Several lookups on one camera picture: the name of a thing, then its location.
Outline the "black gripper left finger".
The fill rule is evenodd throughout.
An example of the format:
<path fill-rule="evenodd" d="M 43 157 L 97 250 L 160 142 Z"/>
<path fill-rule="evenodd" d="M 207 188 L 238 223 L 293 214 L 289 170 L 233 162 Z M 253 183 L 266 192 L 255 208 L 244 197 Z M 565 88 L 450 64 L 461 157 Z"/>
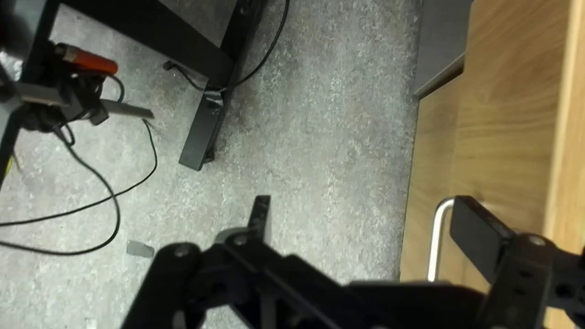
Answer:
<path fill-rule="evenodd" d="M 264 239 L 267 234 L 269 214 L 271 214 L 271 197 L 258 195 L 253 203 L 253 210 L 251 210 L 247 226 L 260 239 Z"/>

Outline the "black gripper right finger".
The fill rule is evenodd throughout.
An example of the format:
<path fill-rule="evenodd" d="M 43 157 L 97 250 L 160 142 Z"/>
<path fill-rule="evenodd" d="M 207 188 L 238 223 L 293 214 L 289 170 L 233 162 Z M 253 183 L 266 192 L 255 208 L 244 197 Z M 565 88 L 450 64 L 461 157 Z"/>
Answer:
<path fill-rule="evenodd" d="M 514 239 L 514 232 L 470 195 L 456 197 L 450 236 L 487 281 L 496 278 Z"/>

